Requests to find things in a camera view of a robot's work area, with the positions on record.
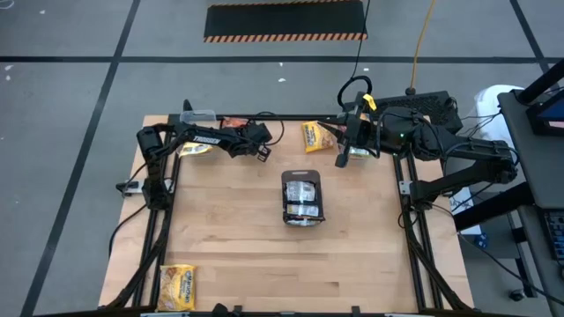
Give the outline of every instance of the wooden board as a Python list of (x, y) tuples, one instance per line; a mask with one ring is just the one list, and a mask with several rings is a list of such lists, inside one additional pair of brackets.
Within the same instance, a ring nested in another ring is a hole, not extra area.
[[(145, 125), (165, 121), (166, 116), (145, 117)], [(277, 138), (279, 122), (267, 124)], [(245, 311), (350, 312), (360, 306), (362, 312), (416, 312), (404, 230), (397, 225), (392, 157), (351, 159), (347, 168), (337, 168), (336, 148), (306, 155), (301, 123), (285, 125), (284, 138), (271, 147), (266, 163), (230, 158), (220, 149), (182, 158), (166, 264), (197, 266), (197, 310), (222, 303), (243, 305)], [(132, 171), (142, 163), (137, 151)], [(416, 165), (422, 180), (442, 174), (436, 161)], [(280, 175), (300, 169), (315, 169), (322, 177), (327, 220), (316, 227), (282, 221)], [(436, 203), (449, 207), (442, 198)], [(142, 204), (140, 196), (128, 198), (122, 219)], [(117, 234), (101, 305), (137, 268), (147, 217), (148, 211)], [(472, 305), (452, 218), (430, 210), (427, 222), (437, 269)], [(426, 297), (431, 306), (430, 293)]]

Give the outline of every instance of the computer monitor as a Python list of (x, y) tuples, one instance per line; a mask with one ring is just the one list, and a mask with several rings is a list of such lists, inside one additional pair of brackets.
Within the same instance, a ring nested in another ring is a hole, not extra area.
[(564, 136), (564, 91), (549, 100), (527, 109), (527, 116), (535, 134)]
[(564, 122), (564, 96), (559, 96), (564, 92), (550, 98), (545, 102), (538, 111), (537, 116), (542, 120), (553, 122)]
[(548, 98), (546, 89), (557, 85), (564, 77), (564, 60), (556, 63), (547, 73), (518, 94), (524, 105), (529, 105), (527, 117), (537, 135), (564, 136), (564, 91)]

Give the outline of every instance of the yellow label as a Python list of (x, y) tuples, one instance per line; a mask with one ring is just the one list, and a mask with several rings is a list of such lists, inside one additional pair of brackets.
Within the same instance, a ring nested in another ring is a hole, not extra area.
[(370, 109), (372, 109), (372, 111), (376, 110), (376, 102), (374, 101), (374, 98), (372, 98), (372, 96), (365, 93), (362, 98), (368, 102), (368, 105), (370, 106)]

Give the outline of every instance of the black floor stripe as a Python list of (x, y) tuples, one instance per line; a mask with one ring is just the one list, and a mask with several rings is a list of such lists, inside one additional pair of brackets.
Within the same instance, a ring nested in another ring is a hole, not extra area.
[(523, 10), (521, 10), (521, 5), (517, 0), (509, 0), (511, 2), (511, 6), (513, 7), (513, 11), (517, 16), (517, 20), (519, 20), (519, 24), (525, 33), (525, 37), (531, 46), (532, 52), (534, 53), (535, 57), (537, 57), (538, 64), (540, 65), (540, 69), (543, 72), (547, 72), (549, 67), (548, 63), (545, 60), (545, 56), (543, 52), (540, 50), (540, 46), (538, 45), (537, 39), (535, 39), (535, 35), (532, 33), (531, 26), (529, 26), (529, 22), (527, 22), (527, 18), (523, 14)]
[[(124, 56), (121, 63), (354, 63), (356, 56)], [(360, 63), (413, 63), (412, 56), (362, 56)], [(420, 57), (418, 63), (537, 63), (535, 57)]]
[(0, 63), (111, 63), (112, 56), (0, 56)]
[[(354, 63), (356, 56), (122, 56), (119, 63)], [(556, 63), (559, 57), (546, 58)], [(108, 56), (0, 56), (0, 63), (111, 63)], [(412, 56), (362, 56), (361, 63), (413, 63)], [(526, 64), (538, 63), (536, 57), (420, 57), (418, 63), (462, 63), (462, 64)]]
[(61, 233), (63, 233), (64, 223), (67, 219), (67, 216), (69, 215), (69, 209), (71, 208), (72, 199), (74, 198), (74, 195), (77, 191), (78, 181), (80, 180), (80, 176), (82, 175), (82, 172), (84, 170), (86, 158), (88, 157), (88, 152), (90, 151), (90, 147), (94, 139), (94, 134), (96, 133), (96, 129), (98, 128), (98, 123), (100, 122), (104, 106), (106, 105), (106, 99), (108, 98), (110, 88), (112, 86), (112, 83), (114, 82), (117, 66), (119, 65), (119, 56), (122, 55), (123, 49), (125, 48), (125, 43), (127, 42), (127, 38), (130, 35), (131, 25), (133, 24), (133, 20), (137, 13), (139, 1), (140, 0), (133, 0), (133, 3), (131, 4), (130, 12), (125, 21), (125, 25), (123, 26), (122, 35), (120, 36), (120, 40), (118, 41), (117, 47), (115, 49), (113, 62), (108, 68), (108, 73), (104, 80), (104, 84), (100, 89), (100, 95), (98, 97), (98, 101), (96, 102), (96, 107), (94, 108), (92, 117), (90, 118), (90, 122), (88, 123), (88, 128), (86, 129), (84, 140), (82, 141), (82, 145), (80, 146), (77, 160), (74, 167), (72, 168), (69, 183), (67, 184), (67, 187), (64, 191), (63, 200), (61, 201), (61, 205), (59, 206), (59, 210), (56, 214), (55, 222), (53, 223), (53, 227), (51, 228), (51, 233), (49, 234), (47, 245), (43, 250), (43, 255), (41, 256), (39, 266), (35, 271), (32, 284), (26, 296), (26, 301), (24, 302), (24, 305), (22, 307), (20, 314), (20, 316), (22, 317), (32, 316), (33, 311), (35, 310), (35, 306), (37, 305), (43, 283), (45, 282), (45, 277), (47, 276), (49, 267), (51, 265), (51, 262), (53, 261), (53, 256), (55, 255), (57, 244), (59, 243), (59, 239), (61, 238)]

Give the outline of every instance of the yellow snack bag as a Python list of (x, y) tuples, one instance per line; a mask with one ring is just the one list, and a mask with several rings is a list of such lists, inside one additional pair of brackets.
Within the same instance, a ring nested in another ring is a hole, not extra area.
[(198, 154), (204, 154), (210, 152), (212, 151), (213, 146), (209, 144), (197, 144), (197, 143), (187, 142), (178, 149), (179, 150), (176, 151), (178, 153), (178, 156), (183, 157), (184, 155), (198, 155)]
[(334, 145), (333, 135), (317, 122), (303, 122), (301, 128), (306, 141), (306, 153), (328, 149)]
[(179, 312), (194, 310), (194, 270), (185, 264), (160, 266), (160, 291), (157, 310)]

